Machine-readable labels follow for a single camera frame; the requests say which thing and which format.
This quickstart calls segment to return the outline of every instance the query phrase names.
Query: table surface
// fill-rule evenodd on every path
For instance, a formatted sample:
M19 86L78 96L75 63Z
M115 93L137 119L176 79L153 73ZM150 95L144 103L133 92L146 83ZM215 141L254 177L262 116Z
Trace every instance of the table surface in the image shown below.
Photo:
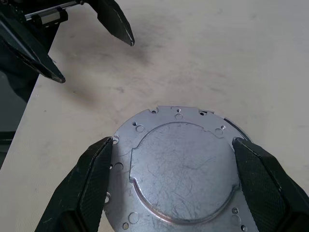
M32 232L89 145L157 105L226 116L309 193L309 1L119 0L136 45L68 9L0 171L2 231ZM102 218L101 232L111 231Z

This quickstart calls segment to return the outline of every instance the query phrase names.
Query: sheet metal part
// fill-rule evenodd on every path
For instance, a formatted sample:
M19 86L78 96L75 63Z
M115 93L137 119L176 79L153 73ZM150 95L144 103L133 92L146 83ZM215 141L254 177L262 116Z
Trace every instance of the sheet metal part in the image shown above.
M116 232L239 232L258 229L243 196L234 137L224 118L193 107L159 106L114 135L105 204Z

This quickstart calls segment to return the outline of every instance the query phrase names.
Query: circular metal plate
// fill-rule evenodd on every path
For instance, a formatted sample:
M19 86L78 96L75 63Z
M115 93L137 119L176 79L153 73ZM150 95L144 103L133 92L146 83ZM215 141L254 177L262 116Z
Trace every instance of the circular metal plate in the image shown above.
M257 231L242 194L229 120L191 107L143 111L114 136L105 205L116 232Z

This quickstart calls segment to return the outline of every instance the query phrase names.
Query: white table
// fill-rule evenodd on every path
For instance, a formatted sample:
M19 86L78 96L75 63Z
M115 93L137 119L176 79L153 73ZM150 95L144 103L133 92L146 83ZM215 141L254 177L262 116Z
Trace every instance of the white table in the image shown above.
M34 231L88 146L157 105L229 117L309 193L309 1L118 2L134 47L68 9L49 53L67 81L36 83L0 171L1 231Z

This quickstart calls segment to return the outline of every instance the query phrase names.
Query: metal plate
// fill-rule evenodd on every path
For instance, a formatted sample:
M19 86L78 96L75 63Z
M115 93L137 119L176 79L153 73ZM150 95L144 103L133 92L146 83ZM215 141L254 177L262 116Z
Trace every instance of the metal plate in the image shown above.
M258 231L241 191L234 124L192 107L160 106L114 136L106 216L116 232Z

